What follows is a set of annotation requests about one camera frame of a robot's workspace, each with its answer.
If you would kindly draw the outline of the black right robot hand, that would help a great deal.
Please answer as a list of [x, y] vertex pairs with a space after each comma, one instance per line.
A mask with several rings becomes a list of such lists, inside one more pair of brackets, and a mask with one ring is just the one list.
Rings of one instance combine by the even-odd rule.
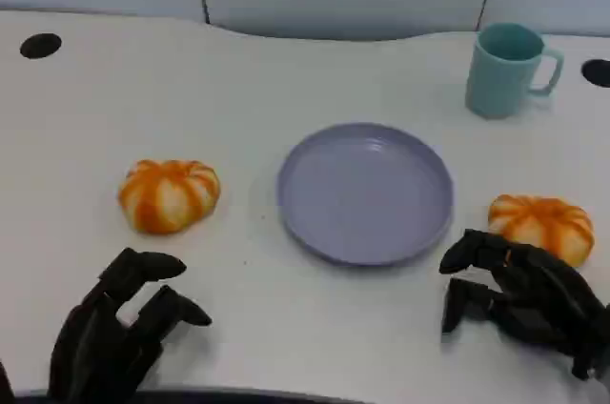
[[609, 375], [609, 308], [579, 272], [549, 252], [468, 229], [439, 271], [451, 276], [443, 333], [463, 317], [491, 321], [522, 343], [571, 357], [580, 380]]

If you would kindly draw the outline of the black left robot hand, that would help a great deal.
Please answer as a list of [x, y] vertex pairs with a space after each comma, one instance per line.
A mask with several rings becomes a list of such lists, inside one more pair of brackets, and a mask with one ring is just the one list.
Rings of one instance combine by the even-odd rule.
[[179, 276], [186, 265], [162, 252], [124, 249], [66, 318], [51, 353], [48, 397], [57, 403], [126, 403], [184, 322], [212, 319], [191, 299], [162, 286], [127, 326], [119, 309], [145, 284]]

